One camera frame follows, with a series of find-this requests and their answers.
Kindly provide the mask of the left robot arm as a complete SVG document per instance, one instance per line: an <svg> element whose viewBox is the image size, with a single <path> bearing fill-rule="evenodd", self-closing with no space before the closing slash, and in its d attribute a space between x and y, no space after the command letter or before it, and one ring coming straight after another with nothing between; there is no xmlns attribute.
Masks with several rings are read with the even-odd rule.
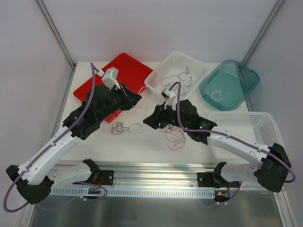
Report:
<svg viewBox="0 0 303 227"><path fill-rule="evenodd" d="M20 195L27 203L37 204L55 188L76 182L97 184L101 170L91 159L85 159L62 172L53 171L52 168L72 148L98 130L111 114L132 109L141 98L124 83L112 88L95 86L87 93L81 106L69 114L58 132L31 159L6 169Z"/></svg>

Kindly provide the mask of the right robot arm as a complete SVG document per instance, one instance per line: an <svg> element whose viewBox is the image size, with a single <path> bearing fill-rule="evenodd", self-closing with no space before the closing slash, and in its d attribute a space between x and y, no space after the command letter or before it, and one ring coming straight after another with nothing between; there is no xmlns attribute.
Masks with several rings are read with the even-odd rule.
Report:
<svg viewBox="0 0 303 227"><path fill-rule="evenodd" d="M219 187L233 181L257 181L271 192L280 192L292 174L291 163L284 147L258 144L229 133L215 122L199 116L196 107L189 100L180 101L175 108L161 104L143 120L153 129L167 125L181 128L188 136L205 145L222 148L249 163L247 168L236 168L235 164L220 162L212 173L213 183Z"/></svg>

